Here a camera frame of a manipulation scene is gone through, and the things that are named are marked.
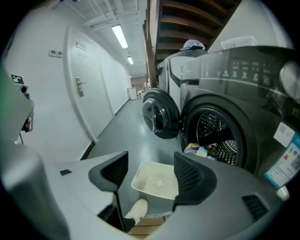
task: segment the gray floor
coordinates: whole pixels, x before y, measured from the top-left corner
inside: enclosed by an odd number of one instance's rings
[[[117,151],[128,151],[128,173],[119,189],[123,216],[139,198],[146,198],[148,201],[146,217],[170,215],[172,200],[154,197],[131,188],[131,181],[142,161],[173,165],[174,152],[180,151],[177,139],[160,139],[144,129],[139,117],[141,109],[142,98],[129,100],[101,134],[89,158]]]

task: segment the open washer door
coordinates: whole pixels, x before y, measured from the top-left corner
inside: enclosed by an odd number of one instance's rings
[[[147,131],[163,139],[174,138],[178,134],[179,119],[178,107],[165,91],[154,88],[145,94],[141,121]]]

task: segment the ceiling light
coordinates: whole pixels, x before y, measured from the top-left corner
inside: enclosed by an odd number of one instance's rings
[[[121,25],[118,24],[118,25],[112,26],[112,30],[113,30],[114,34],[116,35],[118,41],[120,42],[122,48],[128,48]]]
[[[132,65],[133,64],[132,58],[131,57],[127,57],[127,59],[128,59],[128,62]]]

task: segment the washing machine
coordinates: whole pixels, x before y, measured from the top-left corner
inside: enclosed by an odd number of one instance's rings
[[[280,188],[300,168],[300,68],[295,51],[240,47],[200,56],[182,67],[180,111],[161,89],[143,99],[143,125],[198,143],[217,161],[245,168]]]
[[[158,87],[173,98],[178,109],[181,109],[181,67],[204,54],[207,54],[207,52],[203,49],[180,51],[167,57],[157,66]]]

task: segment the plastic basket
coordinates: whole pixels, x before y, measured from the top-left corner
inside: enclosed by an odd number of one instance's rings
[[[174,200],[178,195],[174,166],[142,162],[131,182],[131,187],[149,195]]]

